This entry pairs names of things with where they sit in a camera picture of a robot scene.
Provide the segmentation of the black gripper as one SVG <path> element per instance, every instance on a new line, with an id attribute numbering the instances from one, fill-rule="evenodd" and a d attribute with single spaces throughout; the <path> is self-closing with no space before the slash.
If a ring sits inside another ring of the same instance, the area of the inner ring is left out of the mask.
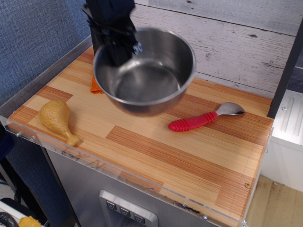
<path id="1" fill-rule="evenodd" d="M 136 29 L 130 19 L 135 8 L 133 0 L 87 0 L 82 6 L 88 22 L 109 52 L 115 67 L 143 51 L 136 39 Z"/>

